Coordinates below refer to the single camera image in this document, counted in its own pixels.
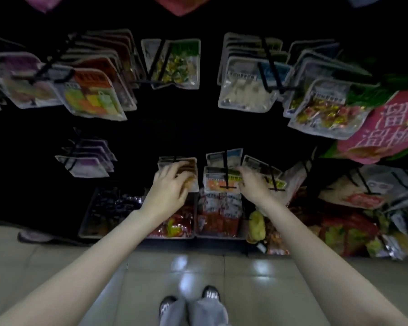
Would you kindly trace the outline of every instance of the tiled floor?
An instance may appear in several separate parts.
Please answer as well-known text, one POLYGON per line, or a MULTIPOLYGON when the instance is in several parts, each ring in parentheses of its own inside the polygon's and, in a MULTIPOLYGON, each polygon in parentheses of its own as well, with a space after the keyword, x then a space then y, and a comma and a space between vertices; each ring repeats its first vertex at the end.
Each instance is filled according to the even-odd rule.
MULTIPOLYGON (((26 245, 0 227, 0 314, 76 259, 85 248, 26 245)), ((349 261, 408 316, 408 262, 349 261)), ((247 259, 134 252, 116 271, 80 325, 158 325, 166 295, 198 298, 206 285, 221 292, 233 326, 328 325, 289 258, 247 259)))

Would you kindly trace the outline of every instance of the pink package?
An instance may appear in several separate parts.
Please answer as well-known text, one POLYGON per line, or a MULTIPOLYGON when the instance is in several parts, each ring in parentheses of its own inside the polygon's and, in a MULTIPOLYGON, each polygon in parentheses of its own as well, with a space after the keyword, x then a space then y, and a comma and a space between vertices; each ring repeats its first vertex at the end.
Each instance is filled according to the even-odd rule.
POLYGON ((26 0, 36 10, 46 13, 56 7, 60 0, 26 0))
POLYGON ((362 164, 377 163, 408 148, 408 90, 397 92, 375 108, 351 138, 337 142, 343 157, 362 164))
POLYGON ((208 0, 155 0, 175 16, 184 16, 208 0))

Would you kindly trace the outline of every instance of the sneaker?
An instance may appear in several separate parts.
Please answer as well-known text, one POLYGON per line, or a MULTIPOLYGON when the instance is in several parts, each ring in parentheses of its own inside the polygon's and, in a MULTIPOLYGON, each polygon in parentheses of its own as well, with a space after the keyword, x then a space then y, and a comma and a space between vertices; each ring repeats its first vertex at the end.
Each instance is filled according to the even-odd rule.
POLYGON ((219 295, 218 290, 214 286, 207 285, 204 290, 203 294, 201 296, 202 298, 208 298, 208 299, 214 299, 218 300, 219 302, 221 301, 221 296, 219 295))
POLYGON ((159 307, 159 318, 168 310, 168 307, 177 300, 175 296, 166 296, 159 307))

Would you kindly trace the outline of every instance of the forearm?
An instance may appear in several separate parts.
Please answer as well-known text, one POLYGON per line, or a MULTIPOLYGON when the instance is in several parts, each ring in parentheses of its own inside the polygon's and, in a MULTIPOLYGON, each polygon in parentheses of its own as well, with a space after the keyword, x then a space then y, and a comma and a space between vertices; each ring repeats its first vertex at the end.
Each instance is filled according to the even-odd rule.
POLYGON ((408 318, 285 206, 267 197, 260 207, 332 325, 408 325, 408 318))
POLYGON ((23 301, 0 325, 77 325, 120 263, 153 230, 150 217, 131 213, 117 228, 23 301))

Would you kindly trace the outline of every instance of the shoe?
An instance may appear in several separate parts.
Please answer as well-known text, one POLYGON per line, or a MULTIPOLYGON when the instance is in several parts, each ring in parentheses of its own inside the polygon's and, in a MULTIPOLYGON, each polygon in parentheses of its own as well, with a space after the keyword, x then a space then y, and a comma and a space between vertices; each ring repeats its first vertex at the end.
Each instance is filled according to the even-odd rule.
POLYGON ((207 285, 204 288, 203 294, 201 297, 218 300, 219 302, 221 301, 221 296, 219 295, 219 291, 216 289, 216 287, 211 286, 211 285, 207 285))
POLYGON ((168 310, 168 307, 177 300, 175 296, 166 296, 162 302, 160 303, 159 307, 159 318, 168 310))

